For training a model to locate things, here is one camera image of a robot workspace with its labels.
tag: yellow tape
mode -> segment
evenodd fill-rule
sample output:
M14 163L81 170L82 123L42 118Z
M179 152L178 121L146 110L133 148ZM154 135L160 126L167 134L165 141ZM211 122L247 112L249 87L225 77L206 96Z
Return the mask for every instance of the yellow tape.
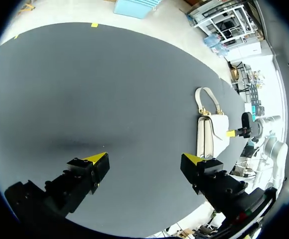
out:
M194 163L195 165L198 163L198 162L201 162L203 160L206 160L205 158L200 158L198 156L195 156L195 155L192 155L192 154L189 154L189 153L184 153L184 155L190 159L192 161L192 163Z
M235 136L236 136L236 135L235 135L235 130L227 131L227 132L226 132L226 136L227 136L227 137L235 137Z
M99 161L99 159L101 159L104 155L106 154L106 152L104 153L100 153L100 154L96 154L87 158L83 158L82 160L88 160L93 162L94 164L97 163Z

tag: white handbag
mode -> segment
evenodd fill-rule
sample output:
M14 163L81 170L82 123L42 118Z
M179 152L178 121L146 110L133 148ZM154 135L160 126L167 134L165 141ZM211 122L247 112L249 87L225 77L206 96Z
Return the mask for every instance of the white handbag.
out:
M212 115L202 105L201 90L209 95L216 106L216 114ZM229 130L229 118L223 113L219 102L208 87L201 87L195 91L195 101L202 115L198 119L196 155L201 158L216 158L230 144L230 138L226 136Z

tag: gold clasp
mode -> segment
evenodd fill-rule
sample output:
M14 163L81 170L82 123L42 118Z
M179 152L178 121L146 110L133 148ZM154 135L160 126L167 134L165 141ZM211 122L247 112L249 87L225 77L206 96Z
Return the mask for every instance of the gold clasp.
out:
M202 107L201 110L199 110L200 114L204 115L204 116L210 116L211 113L209 111L207 111L204 107Z
M221 109L220 109L220 110L217 110L216 113L217 113L218 115L224 115L224 113L223 113L223 111L222 111Z

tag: handbag handle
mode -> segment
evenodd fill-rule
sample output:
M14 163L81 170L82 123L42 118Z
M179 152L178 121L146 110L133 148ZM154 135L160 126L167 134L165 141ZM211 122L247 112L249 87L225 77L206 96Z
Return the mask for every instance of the handbag handle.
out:
M196 89L196 91L195 91L195 101L199 107L200 114L202 114L204 116L211 115L211 113L209 111L207 111L204 108L204 106L202 105L201 97L200 97L201 90L204 90L209 95L209 97L213 100L213 103L215 104L215 107L216 107L216 113L218 115L224 115L223 111L220 108L219 102L217 101L214 94L212 93L212 91L208 87L200 87L200 88Z

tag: gray table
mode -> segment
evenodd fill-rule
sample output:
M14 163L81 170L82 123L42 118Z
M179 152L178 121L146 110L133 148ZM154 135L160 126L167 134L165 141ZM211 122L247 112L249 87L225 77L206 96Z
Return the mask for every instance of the gray table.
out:
M111 169L68 219L146 237L204 202L180 171L196 151L194 91L210 87L231 128L244 103L203 63L158 39L88 23L40 27L0 47L0 190L43 188L73 157L106 151ZM211 101L202 95L210 110ZM245 141L218 157L231 170Z

